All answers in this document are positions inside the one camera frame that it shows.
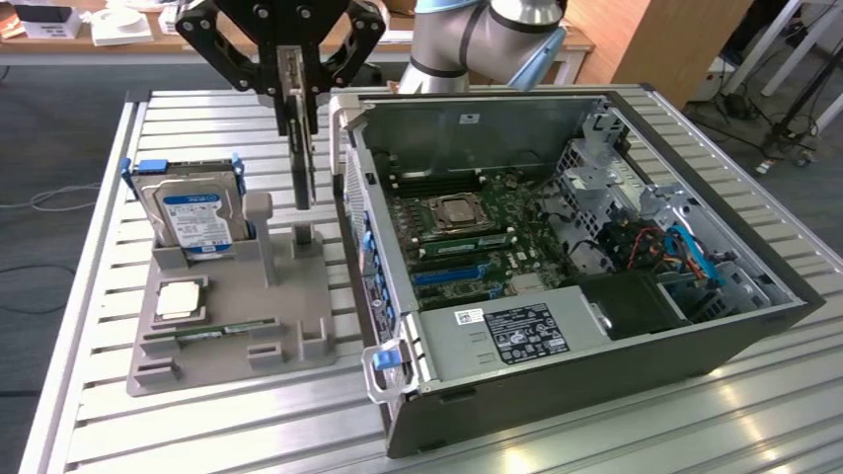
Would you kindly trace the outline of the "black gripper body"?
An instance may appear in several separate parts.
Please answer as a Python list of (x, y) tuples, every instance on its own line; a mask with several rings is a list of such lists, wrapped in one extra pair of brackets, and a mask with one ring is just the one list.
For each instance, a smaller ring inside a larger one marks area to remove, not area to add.
[(237, 78), (257, 92), (280, 85), (277, 60), (270, 57), (278, 46), (298, 46), (302, 55), (305, 84), (317, 93), (330, 87), (326, 69), (320, 62), (318, 46), (345, 14), (348, 1), (216, 1), (246, 38), (258, 47), (258, 62), (252, 62), (233, 47), (226, 52)]

